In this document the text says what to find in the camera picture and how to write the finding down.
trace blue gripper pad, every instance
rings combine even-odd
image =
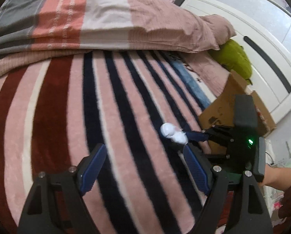
[[[104,144],[98,144],[88,157],[82,159],[78,165],[77,173],[78,189],[81,196],[90,191],[95,180],[103,166],[107,155],[107,149]]]
[[[188,145],[185,145],[183,148],[183,157],[198,189],[205,195],[208,195],[212,189],[213,182],[211,166],[201,162],[201,155],[195,154]]]

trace red sleeve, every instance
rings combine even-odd
[[[219,220],[219,222],[217,224],[217,227],[220,227],[222,225],[227,224],[227,221],[228,221],[228,218],[229,218],[229,213],[230,213],[230,208],[231,208],[231,205],[232,205],[232,201],[233,201],[233,191],[230,191],[230,192],[227,193],[226,201],[225,201],[225,204],[223,206],[223,210],[221,212],[220,220]]]
[[[286,218],[283,224],[279,224],[273,228],[274,234],[281,234],[291,221],[291,187],[286,190],[284,198],[281,201],[282,207],[279,209],[279,218]]]

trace white wall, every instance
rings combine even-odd
[[[267,0],[218,0],[248,15],[272,33],[291,52],[291,17]],[[291,138],[291,112],[277,124],[271,139],[277,161],[288,159],[286,141]]]

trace dark red stripe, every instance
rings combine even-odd
[[[69,72],[73,56],[53,58],[40,89],[31,142],[33,178],[58,173],[71,165],[66,131]]]
[[[24,67],[10,73],[0,91],[0,221],[9,233],[16,233],[17,226],[9,210],[4,188],[4,128],[12,99],[26,69]]]

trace white bed frame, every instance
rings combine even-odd
[[[291,110],[291,54],[288,50],[259,23],[226,4],[216,0],[185,0],[181,7],[198,16],[218,14],[231,22],[237,33],[232,39],[244,47],[252,63],[250,88],[257,91],[278,123]],[[264,58],[253,47],[262,52]]]

